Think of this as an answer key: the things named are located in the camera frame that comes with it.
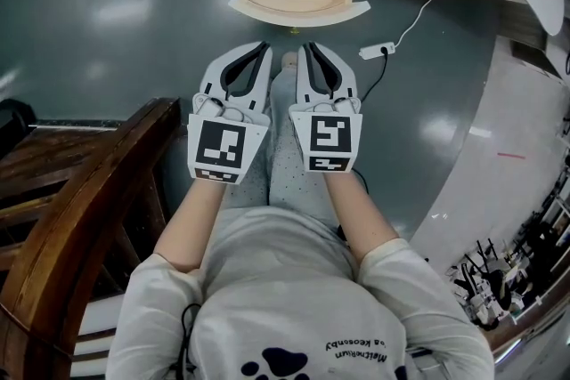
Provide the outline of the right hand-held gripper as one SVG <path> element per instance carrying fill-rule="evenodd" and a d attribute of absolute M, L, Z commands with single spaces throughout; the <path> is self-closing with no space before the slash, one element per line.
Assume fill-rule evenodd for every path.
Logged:
<path fill-rule="evenodd" d="M 355 73 L 338 54 L 315 42 L 301 45 L 297 53 L 298 104 L 289 108 L 289 117 L 307 172 L 352 170 L 362 131 L 357 97 Z"/>

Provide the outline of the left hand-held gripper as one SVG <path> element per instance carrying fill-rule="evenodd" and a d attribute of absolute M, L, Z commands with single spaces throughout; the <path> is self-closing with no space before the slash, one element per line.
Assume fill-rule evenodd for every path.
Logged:
<path fill-rule="evenodd" d="M 195 180 L 231 185 L 246 176 L 271 124 L 263 112 L 273 49 L 253 42 L 212 61 L 189 115 L 188 168 Z M 241 98 L 240 104 L 219 98 Z"/>

